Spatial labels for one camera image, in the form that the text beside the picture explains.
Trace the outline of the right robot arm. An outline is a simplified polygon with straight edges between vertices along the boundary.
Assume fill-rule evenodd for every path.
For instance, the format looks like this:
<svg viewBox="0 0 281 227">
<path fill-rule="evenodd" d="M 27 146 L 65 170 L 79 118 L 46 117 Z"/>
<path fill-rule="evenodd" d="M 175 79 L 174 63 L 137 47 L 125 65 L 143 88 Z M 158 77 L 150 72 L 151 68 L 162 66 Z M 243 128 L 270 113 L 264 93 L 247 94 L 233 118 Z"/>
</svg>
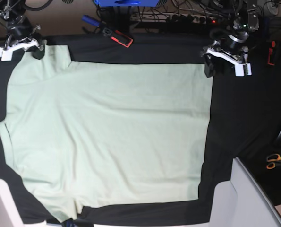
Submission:
<svg viewBox="0 0 281 227">
<path fill-rule="evenodd" d="M 47 1 L 40 7 L 30 7 L 24 0 L 0 0 L 0 24 L 6 29 L 7 37 L 0 47 L 0 59 L 11 61 L 13 52 L 22 49 L 30 52 L 35 59 L 42 59 L 45 54 L 45 43 L 38 31 L 39 25 L 33 26 L 25 12 L 41 11 L 52 3 Z"/>
</svg>

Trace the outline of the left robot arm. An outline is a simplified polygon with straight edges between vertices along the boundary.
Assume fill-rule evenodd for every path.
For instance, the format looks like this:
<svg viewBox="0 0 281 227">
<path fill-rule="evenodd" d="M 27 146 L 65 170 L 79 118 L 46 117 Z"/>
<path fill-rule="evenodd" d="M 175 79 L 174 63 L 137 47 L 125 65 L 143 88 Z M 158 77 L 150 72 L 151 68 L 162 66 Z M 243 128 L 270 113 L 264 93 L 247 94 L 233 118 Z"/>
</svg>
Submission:
<svg viewBox="0 0 281 227">
<path fill-rule="evenodd" d="M 231 15 L 226 28 L 215 27 L 209 32 L 213 43 L 201 51 L 205 59 L 204 72 L 210 78 L 220 71 L 226 61 L 233 65 L 235 76 L 252 75 L 248 62 L 249 47 L 247 40 L 250 33 L 259 29 L 259 13 L 256 0 L 233 0 L 222 13 Z"/>
</svg>

